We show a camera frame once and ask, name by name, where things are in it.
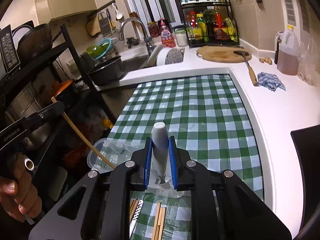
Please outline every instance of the faucet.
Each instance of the faucet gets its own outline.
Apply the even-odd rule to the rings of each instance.
[[[121,23],[121,25],[120,25],[119,40],[120,40],[120,41],[124,41],[123,29],[124,29],[124,26],[125,26],[128,22],[137,22],[137,23],[139,23],[139,24],[141,25],[142,33],[143,33],[143,36],[144,36],[144,41],[145,41],[145,43],[146,43],[147,51],[148,51],[148,54],[149,54],[149,56],[150,56],[156,46],[153,46],[153,45],[151,44],[152,38],[148,36],[147,30],[146,30],[145,26],[143,25],[143,22],[142,22],[140,19],[135,18],[135,17],[131,17],[131,18],[125,19],[125,20]]]

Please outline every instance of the air vent grille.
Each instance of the air vent grille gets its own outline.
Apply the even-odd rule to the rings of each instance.
[[[299,0],[301,14],[302,14],[302,25],[303,30],[310,33],[309,16],[307,11],[306,0]]]
[[[296,26],[296,16],[294,14],[294,7],[293,7],[292,0],[284,0],[284,2],[287,10],[288,24]]]

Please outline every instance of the spoon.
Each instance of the spoon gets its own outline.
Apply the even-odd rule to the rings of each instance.
[[[118,21],[121,20],[121,18],[123,17],[123,14],[118,11],[118,9],[117,9],[117,7],[116,7],[116,5],[114,3],[112,4],[112,7],[116,11],[116,20],[118,20]]]
[[[244,50],[235,50],[233,52],[234,54],[237,54],[239,56],[242,56],[245,60],[245,63],[247,64],[247,67],[248,67],[248,70],[249,70],[249,75],[250,75],[250,78],[251,78],[251,81],[252,81],[252,84],[257,87],[258,86],[258,81],[257,81],[257,78],[256,78],[256,75],[252,69],[252,67],[250,67],[249,65],[249,62],[247,61],[247,58],[246,56],[249,56],[249,53],[244,51]]]

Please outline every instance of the checkered tablecloth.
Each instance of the checkered tablecloth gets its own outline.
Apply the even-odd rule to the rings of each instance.
[[[233,170],[261,199],[263,180],[253,130],[229,75],[209,75],[138,85],[109,138],[145,143],[155,122],[167,125],[178,148],[209,170]],[[131,239],[152,235],[156,203],[167,207],[162,239],[190,239],[191,199],[133,192],[144,200]]]

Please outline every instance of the person's hand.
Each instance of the person's hand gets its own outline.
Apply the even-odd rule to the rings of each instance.
[[[25,220],[23,214],[35,218],[41,212],[42,202],[35,186],[31,184],[31,175],[24,166],[21,153],[16,156],[13,175],[18,183],[0,176],[0,203],[11,217],[20,222]]]

